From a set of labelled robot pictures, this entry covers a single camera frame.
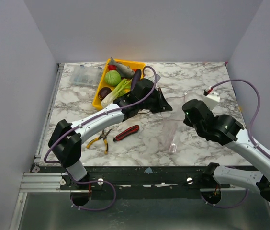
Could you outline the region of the clear zip top bag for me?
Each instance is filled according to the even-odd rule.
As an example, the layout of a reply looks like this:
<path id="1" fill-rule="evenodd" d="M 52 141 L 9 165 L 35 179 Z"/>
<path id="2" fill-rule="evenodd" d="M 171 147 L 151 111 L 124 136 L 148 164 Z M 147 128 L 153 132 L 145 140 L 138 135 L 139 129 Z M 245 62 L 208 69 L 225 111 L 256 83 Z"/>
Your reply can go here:
<path id="1" fill-rule="evenodd" d="M 172 107 L 172 111 L 162 112 L 163 128 L 160 133 L 161 149 L 169 154 L 177 152 L 180 144 L 180 135 L 185 129 L 183 120 L 185 114 L 182 106 L 186 103 L 190 94 L 185 92 L 181 96 L 169 97 L 167 102 Z"/>

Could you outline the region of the purple toy eggplant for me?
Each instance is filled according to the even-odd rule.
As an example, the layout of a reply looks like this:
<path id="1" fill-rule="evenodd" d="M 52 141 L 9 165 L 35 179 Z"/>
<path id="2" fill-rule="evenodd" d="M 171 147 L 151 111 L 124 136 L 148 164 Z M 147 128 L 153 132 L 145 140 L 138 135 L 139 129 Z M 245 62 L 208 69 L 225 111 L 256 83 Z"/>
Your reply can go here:
<path id="1" fill-rule="evenodd" d="M 141 69 L 137 69 L 132 77 L 131 81 L 131 88 L 130 90 L 133 90 L 136 86 L 136 84 L 140 81 L 142 75 Z"/>

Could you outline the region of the grey toy fish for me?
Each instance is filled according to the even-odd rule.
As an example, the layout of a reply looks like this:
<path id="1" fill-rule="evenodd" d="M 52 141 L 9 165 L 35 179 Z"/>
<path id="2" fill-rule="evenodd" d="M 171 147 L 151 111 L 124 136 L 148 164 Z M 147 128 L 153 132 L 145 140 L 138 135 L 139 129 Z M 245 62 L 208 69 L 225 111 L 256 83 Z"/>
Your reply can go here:
<path id="1" fill-rule="evenodd" d="M 130 67 L 116 62 L 112 57 L 110 57 L 109 65 L 115 66 L 116 71 L 121 75 L 122 78 L 131 79 L 135 73 L 135 71 L 132 70 Z"/>

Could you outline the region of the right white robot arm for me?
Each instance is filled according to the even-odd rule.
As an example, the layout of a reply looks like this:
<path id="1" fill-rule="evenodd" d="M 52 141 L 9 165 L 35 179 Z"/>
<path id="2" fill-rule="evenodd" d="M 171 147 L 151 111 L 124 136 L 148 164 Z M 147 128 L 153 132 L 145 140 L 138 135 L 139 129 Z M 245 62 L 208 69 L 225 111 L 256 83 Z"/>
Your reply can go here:
<path id="1" fill-rule="evenodd" d="M 210 163 L 202 174 L 202 183 L 209 188 L 216 184 L 236 185 L 260 193 L 270 202 L 270 151 L 263 145 L 255 146 L 248 131 L 230 115 L 214 116 L 203 101 L 192 99 L 182 106 L 184 124 L 193 127 L 198 136 L 216 142 L 241 155 L 255 171 L 229 168 Z"/>

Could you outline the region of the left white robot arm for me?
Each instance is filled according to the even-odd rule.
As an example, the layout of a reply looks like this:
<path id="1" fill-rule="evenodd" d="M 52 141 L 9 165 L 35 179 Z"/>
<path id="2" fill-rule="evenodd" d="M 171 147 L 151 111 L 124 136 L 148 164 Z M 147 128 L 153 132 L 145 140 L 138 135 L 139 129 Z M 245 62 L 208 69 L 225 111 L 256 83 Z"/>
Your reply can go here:
<path id="1" fill-rule="evenodd" d="M 71 183 L 77 189 L 87 186 L 87 171 L 80 158 L 82 144 L 107 127 L 126 121 L 141 110 L 151 113 L 172 111 L 161 89 L 156 89 L 148 79 L 141 79 L 128 93 L 115 99 L 107 107 L 76 122 L 65 119 L 58 122 L 49 140 L 49 150 L 61 166 L 72 176 Z"/>

